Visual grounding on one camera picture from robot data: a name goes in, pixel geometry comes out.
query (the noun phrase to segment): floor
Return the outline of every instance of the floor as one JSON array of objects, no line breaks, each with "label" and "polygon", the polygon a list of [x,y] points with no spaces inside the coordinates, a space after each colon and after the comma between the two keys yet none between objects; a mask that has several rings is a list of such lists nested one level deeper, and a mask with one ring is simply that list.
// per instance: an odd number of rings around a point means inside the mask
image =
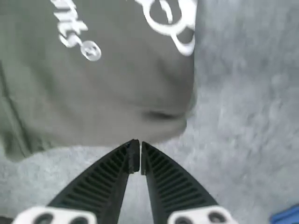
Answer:
[{"label": "floor", "polygon": [[[157,145],[241,224],[299,202],[299,2],[199,0],[198,103],[178,139]],[[0,213],[44,205],[110,148],[0,156]],[[144,177],[128,183],[120,224],[151,224]]]}]

